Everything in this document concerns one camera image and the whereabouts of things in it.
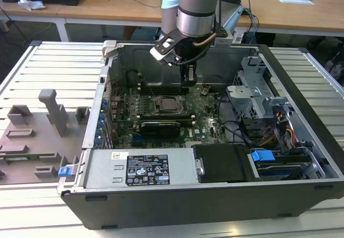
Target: floor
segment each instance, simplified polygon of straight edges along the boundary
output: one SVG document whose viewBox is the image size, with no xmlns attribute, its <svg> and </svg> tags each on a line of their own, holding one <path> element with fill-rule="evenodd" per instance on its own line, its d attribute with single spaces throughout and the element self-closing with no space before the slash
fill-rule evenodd
<svg viewBox="0 0 344 238">
<path fill-rule="evenodd" d="M 17 21 L 16 24 L 28 40 L 25 41 L 14 24 L 9 24 L 8 33 L 3 34 L 0 30 L 0 82 L 4 80 L 11 68 L 19 60 L 31 40 L 60 41 L 58 30 L 54 24 L 28 21 Z M 106 39 L 123 39 L 122 26 L 107 26 L 107 38 L 102 37 L 99 25 L 68 24 L 67 29 L 71 40 L 76 42 L 103 42 Z M 155 31 L 156 28 L 154 27 L 139 28 L 134 32 L 132 40 L 153 41 Z M 296 35 L 291 41 L 290 38 L 291 35 L 277 34 L 274 46 L 306 47 L 307 42 L 312 37 Z M 321 64 L 324 64 L 337 43 L 338 41 L 334 38 L 326 38 L 316 49 L 310 52 Z"/>
</svg>

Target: barcode sticker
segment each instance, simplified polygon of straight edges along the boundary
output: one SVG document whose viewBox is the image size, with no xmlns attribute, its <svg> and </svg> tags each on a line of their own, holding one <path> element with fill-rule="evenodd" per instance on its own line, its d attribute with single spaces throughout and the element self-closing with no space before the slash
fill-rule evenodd
<svg viewBox="0 0 344 238">
<path fill-rule="evenodd" d="M 129 152 L 112 152 L 111 159 L 112 160 L 123 160 L 127 159 Z"/>
</svg>

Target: grey plastic block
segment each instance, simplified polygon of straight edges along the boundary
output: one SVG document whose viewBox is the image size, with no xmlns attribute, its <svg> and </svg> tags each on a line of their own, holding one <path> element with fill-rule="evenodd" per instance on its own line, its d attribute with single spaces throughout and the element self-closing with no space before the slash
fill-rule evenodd
<svg viewBox="0 0 344 238">
<path fill-rule="evenodd" d="M 63 106 L 58 106 L 54 89 L 42 89 L 38 99 L 44 103 L 49 112 L 49 121 L 53 122 L 61 137 L 67 135 L 67 113 Z"/>
<path fill-rule="evenodd" d="M 77 156 L 74 156 L 73 162 L 71 164 L 78 164 L 79 163 L 79 158 Z"/>
<path fill-rule="evenodd" d="M 13 105 L 7 114 L 13 125 L 27 125 L 25 117 L 31 115 L 26 105 Z"/>
<path fill-rule="evenodd" d="M 9 162 L 4 157 L 0 157 L 0 165 L 8 165 Z"/>
<path fill-rule="evenodd" d="M 65 156 L 62 157 L 61 163 L 60 163 L 60 168 L 64 167 L 66 164 L 69 164 L 67 158 Z"/>
<path fill-rule="evenodd" d="M 6 132 L 7 138 L 30 138 L 34 136 L 33 129 L 17 129 L 15 131 L 8 130 Z"/>
<path fill-rule="evenodd" d="M 0 153 L 5 154 L 23 154 L 28 151 L 27 145 L 18 145 L 18 146 L 1 146 Z"/>
<path fill-rule="evenodd" d="M 34 174 L 38 178 L 51 178 L 56 177 L 58 172 L 52 165 L 50 165 L 47 167 L 36 167 Z"/>
<path fill-rule="evenodd" d="M 88 107 L 78 107 L 75 111 L 75 117 L 78 124 L 87 124 L 90 116 L 90 109 Z"/>
<path fill-rule="evenodd" d="M 61 162 L 61 156 L 58 152 L 56 152 L 53 156 L 40 156 L 39 159 L 41 159 L 41 161 L 44 163 Z"/>
</svg>

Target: white label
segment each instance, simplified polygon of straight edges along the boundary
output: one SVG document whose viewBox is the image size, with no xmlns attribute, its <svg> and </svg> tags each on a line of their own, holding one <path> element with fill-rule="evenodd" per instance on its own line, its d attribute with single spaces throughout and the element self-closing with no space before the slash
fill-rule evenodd
<svg viewBox="0 0 344 238">
<path fill-rule="evenodd" d="M 7 161 L 20 161 L 20 160 L 28 160 L 26 157 L 8 157 L 6 158 Z"/>
<path fill-rule="evenodd" d="M 127 159 L 128 155 L 129 155 L 129 152 L 112 152 L 111 153 L 111 159 L 112 160 L 123 160 L 123 159 Z"/>
</svg>

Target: motherboard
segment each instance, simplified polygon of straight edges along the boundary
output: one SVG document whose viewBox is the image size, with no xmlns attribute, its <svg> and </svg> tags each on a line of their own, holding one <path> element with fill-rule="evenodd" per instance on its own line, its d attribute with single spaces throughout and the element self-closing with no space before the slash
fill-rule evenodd
<svg viewBox="0 0 344 238">
<path fill-rule="evenodd" d="M 220 99 L 208 86 L 112 89 L 114 148 L 185 148 L 227 143 L 217 118 Z"/>
</svg>

